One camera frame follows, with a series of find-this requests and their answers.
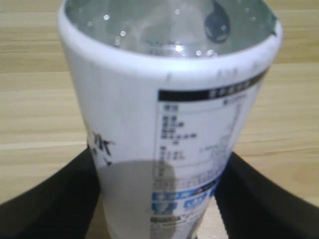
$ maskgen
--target water bottle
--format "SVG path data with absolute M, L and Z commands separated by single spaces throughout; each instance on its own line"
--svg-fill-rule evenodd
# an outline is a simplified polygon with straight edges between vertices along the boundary
M 111 238 L 194 239 L 280 22 L 261 0 L 66 0 L 58 28 Z

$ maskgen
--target nutrition label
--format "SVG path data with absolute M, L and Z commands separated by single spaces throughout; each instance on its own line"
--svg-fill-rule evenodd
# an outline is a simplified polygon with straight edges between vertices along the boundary
M 191 238 L 263 75 L 207 90 L 159 91 L 151 239 L 165 232 Z

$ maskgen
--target water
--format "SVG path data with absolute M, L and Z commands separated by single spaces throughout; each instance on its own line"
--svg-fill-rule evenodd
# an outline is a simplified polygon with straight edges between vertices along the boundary
M 169 57 L 216 57 L 265 40 L 276 18 L 261 0 L 68 0 L 86 35 L 124 50 Z

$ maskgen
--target wooden table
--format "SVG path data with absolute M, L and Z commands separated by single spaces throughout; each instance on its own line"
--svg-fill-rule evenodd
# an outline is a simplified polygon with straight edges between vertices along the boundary
M 280 54 L 235 151 L 319 206 L 319 1 L 268 0 L 285 28 Z M 0 204 L 86 146 L 56 32 L 59 0 L 0 0 Z

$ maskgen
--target black label banner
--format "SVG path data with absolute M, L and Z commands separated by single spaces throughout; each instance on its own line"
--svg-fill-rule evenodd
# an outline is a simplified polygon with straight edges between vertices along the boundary
M 199 91 L 167 91 L 159 90 L 159 101 L 164 102 L 194 102 L 194 101 L 207 101 L 215 100 L 218 98 L 231 96 L 236 93 L 247 90 L 253 85 L 260 82 L 267 70 L 261 74 L 250 78 L 248 80 L 224 86 L 218 88 L 212 88 L 209 90 L 199 90 Z

